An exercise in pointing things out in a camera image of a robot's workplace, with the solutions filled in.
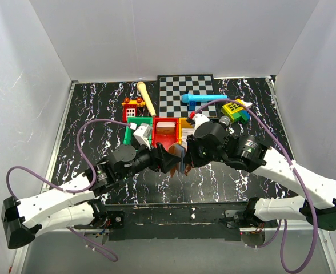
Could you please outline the brown leather card holder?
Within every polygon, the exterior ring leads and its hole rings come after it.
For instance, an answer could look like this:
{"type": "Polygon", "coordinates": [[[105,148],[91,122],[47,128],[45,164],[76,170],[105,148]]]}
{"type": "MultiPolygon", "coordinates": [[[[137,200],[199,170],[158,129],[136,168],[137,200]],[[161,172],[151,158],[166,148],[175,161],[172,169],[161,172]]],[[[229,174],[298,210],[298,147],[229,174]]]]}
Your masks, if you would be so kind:
{"type": "MultiPolygon", "coordinates": [[[[171,170],[170,170],[170,177],[171,177],[171,178],[174,176],[174,174],[175,174],[176,172],[178,172],[178,171],[177,171],[177,164],[180,162],[180,158],[179,158],[178,156],[175,155],[175,144],[179,144],[179,143],[174,143],[174,144],[172,144],[172,145],[169,147],[169,150],[168,150],[168,152],[169,152],[170,154],[172,154],[172,155],[175,156],[175,160],[176,160],[176,162],[174,163],[173,167],[172,167],[171,170]]],[[[189,174],[189,171],[185,171],[183,174],[187,176],[187,175],[189,174]]]]}

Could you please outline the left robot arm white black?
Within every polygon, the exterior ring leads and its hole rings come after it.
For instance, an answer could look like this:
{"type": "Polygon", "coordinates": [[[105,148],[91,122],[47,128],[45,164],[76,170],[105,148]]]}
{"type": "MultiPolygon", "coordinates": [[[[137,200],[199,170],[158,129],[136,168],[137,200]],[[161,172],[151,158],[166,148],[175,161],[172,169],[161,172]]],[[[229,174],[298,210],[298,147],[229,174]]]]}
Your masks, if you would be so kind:
{"type": "Polygon", "coordinates": [[[106,212],[99,196],[147,168],[167,173],[180,161],[181,157],[167,152],[162,144],[153,148],[142,145],[138,150],[123,144],[59,190],[53,188],[30,198],[5,199],[1,219],[8,249],[26,246],[59,228],[101,228],[106,222],[113,223],[113,215],[106,212]]]}

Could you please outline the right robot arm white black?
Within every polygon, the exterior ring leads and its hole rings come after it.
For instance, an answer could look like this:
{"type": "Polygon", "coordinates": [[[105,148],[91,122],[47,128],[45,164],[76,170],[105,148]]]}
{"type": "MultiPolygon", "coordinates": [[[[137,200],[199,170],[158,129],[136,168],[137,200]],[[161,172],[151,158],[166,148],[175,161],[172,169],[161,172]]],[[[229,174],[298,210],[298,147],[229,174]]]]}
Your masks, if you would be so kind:
{"type": "Polygon", "coordinates": [[[268,178],[292,190],[292,198],[250,198],[244,211],[233,218],[238,224],[256,227],[272,220],[302,220],[328,231],[336,230],[336,180],[296,164],[252,135],[232,137],[221,124],[198,114],[194,132],[187,137],[184,162],[198,168],[220,162],[268,178]]]}

